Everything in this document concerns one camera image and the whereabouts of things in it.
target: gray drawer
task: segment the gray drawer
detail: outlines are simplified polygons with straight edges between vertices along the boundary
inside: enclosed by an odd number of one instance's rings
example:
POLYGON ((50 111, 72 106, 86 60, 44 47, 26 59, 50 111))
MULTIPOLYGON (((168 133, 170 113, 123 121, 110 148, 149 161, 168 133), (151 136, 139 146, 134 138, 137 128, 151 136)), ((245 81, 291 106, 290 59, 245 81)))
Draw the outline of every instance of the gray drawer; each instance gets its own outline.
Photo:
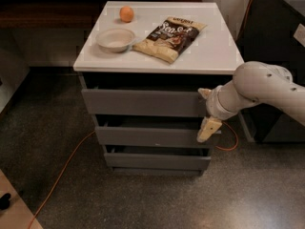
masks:
POLYGON ((167 154, 166 148, 159 148, 155 152, 152 149, 147 152, 145 147, 137 147, 137 150, 129 148, 113 147, 110 153, 105 153, 107 165, 113 168, 204 171, 211 161, 209 150, 198 150, 197 152, 201 152, 198 155, 175 155, 171 152, 167 154))
POLYGON ((198 143, 197 133, 202 118, 160 116, 97 117, 95 132, 100 144, 153 147, 210 148, 218 141, 216 133, 207 142, 198 143))
POLYGON ((84 89, 90 114, 204 116, 205 100, 197 92, 84 89))
POLYGON ((136 168, 116 168, 112 167, 112 171, 124 175, 144 175, 144 176, 190 176, 198 177, 204 171, 192 170, 171 170, 171 169, 136 169, 136 168))

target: white countertop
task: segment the white countertop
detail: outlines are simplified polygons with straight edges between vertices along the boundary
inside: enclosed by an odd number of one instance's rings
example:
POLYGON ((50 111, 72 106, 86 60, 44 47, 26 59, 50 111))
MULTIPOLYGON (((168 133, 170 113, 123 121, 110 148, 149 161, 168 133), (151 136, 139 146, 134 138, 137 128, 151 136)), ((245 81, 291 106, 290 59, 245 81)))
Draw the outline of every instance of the white countertop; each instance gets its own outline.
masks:
POLYGON ((108 2, 94 25, 74 69, 77 72, 233 74, 243 59, 216 3, 108 2), (131 23, 119 19, 120 8, 133 8, 131 23), (174 63, 133 51, 105 52, 95 36, 112 28, 132 30, 135 42, 144 40, 168 16, 208 25, 174 63))

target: cable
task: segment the cable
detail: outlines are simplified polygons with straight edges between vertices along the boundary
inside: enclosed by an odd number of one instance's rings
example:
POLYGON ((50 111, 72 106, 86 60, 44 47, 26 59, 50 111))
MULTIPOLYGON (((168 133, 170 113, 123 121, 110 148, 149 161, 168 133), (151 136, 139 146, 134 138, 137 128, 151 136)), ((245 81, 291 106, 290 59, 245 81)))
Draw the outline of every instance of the cable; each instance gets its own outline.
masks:
POLYGON ((232 151, 232 150, 234 150, 235 148, 237 148, 237 146, 238 146, 238 135, 237 135, 237 133, 235 132, 235 130, 228 124, 228 123, 226 123, 226 122, 222 122, 223 124, 225 124, 233 133, 234 133, 234 135, 235 135, 235 145, 234 146, 232 146, 232 147, 230 147, 230 148, 223 148, 223 147, 219 147, 219 146, 215 146, 217 149, 220 149, 220 150, 222 150, 222 151, 232 151))
POLYGON ((90 134, 86 135, 76 146, 76 148, 74 149, 74 151, 72 152, 72 154, 70 155, 70 157, 68 158, 66 164, 64 165, 64 168, 62 169, 61 173, 58 176, 58 179, 55 181, 55 183, 53 184, 49 194, 47 195, 47 198, 42 202, 42 204, 40 205, 40 207, 38 208, 38 210, 36 211, 36 213, 34 214, 33 218, 30 221, 30 224, 28 226, 28 229, 31 228, 32 223, 34 222, 34 220, 37 218, 38 214, 40 213, 40 211, 42 210, 42 208, 45 206, 46 202, 48 201, 48 199, 50 198, 51 194, 53 193, 55 187, 58 184, 58 181, 60 180, 61 176, 63 176, 68 164, 70 163, 72 157, 74 156, 74 154, 76 153, 76 151, 78 150, 78 148, 80 147, 80 145, 91 135, 93 135, 95 133, 95 131, 91 132, 90 134))
POLYGON ((248 4, 248 7, 247 7, 246 13, 245 13, 245 19, 244 19, 243 28, 240 30, 239 35, 238 35, 238 37, 237 37, 236 40, 238 40, 239 37, 240 37, 240 35, 241 35, 241 33, 242 33, 243 31, 245 31, 246 24, 247 24, 247 20, 248 20, 249 10, 250 10, 250 7, 251 7, 251 4, 252 4, 253 1, 254 1, 254 0, 250 0, 250 2, 249 2, 249 4, 248 4))

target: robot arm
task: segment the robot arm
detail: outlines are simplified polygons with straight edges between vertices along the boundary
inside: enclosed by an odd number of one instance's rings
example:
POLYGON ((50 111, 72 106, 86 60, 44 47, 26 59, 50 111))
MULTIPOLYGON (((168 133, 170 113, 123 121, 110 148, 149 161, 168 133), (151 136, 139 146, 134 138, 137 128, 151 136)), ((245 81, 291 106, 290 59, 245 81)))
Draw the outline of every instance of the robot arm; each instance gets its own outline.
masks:
POLYGON ((272 105, 305 126, 305 88, 293 82, 291 73, 280 66, 260 62, 240 65, 233 80, 213 90, 199 89, 207 99, 207 112, 197 141, 207 140, 226 120, 245 108, 261 103, 272 105))

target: bowl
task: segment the bowl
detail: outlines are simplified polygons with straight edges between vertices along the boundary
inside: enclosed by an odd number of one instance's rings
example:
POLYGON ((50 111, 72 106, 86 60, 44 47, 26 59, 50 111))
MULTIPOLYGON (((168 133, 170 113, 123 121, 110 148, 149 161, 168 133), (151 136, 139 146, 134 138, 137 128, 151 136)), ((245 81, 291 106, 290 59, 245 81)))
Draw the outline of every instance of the bowl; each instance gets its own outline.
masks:
POLYGON ((110 29, 98 33, 96 43, 110 52, 123 52, 133 42, 135 35, 127 29, 110 29))

